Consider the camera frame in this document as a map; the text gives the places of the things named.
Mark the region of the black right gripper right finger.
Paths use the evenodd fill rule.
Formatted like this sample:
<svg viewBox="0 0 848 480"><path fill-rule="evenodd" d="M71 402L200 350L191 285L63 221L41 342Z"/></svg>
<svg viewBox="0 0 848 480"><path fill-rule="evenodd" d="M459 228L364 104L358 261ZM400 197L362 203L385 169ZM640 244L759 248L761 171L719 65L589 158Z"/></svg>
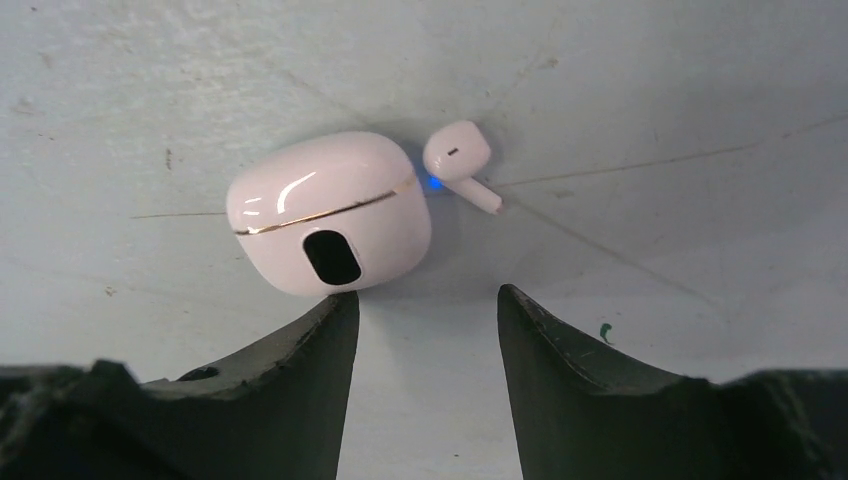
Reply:
<svg viewBox="0 0 848 480"><path fill-rule="evenodd" d="M761 370L713 383L563 322L511 284L497 326L527 479L843 479L847 373Z"/></svg>

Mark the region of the white stem earbud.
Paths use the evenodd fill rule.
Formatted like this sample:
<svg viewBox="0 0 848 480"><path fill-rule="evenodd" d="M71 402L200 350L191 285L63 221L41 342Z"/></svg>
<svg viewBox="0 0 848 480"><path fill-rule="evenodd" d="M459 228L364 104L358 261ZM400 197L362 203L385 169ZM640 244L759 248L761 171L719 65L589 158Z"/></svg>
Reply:
<svg viewBox="0 0 848 480"><path fill-rule="evenodd" d="M423 163L428 174L480 210L497 215L502 197L474 176L490 161L491 147L479 127L461 120L442 127L427 140Z"/></svg>

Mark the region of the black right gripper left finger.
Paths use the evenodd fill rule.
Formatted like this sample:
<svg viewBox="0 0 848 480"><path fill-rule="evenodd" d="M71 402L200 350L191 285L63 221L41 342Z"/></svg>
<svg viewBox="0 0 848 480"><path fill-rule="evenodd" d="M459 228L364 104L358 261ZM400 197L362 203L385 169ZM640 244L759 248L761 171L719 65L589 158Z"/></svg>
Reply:
<svg viewBox="0 0 848 480"><path fill-rule="evenodd" d="M327 297L178 379L122 363L3 366L5 479L333 479L360 323Z"/></svg>

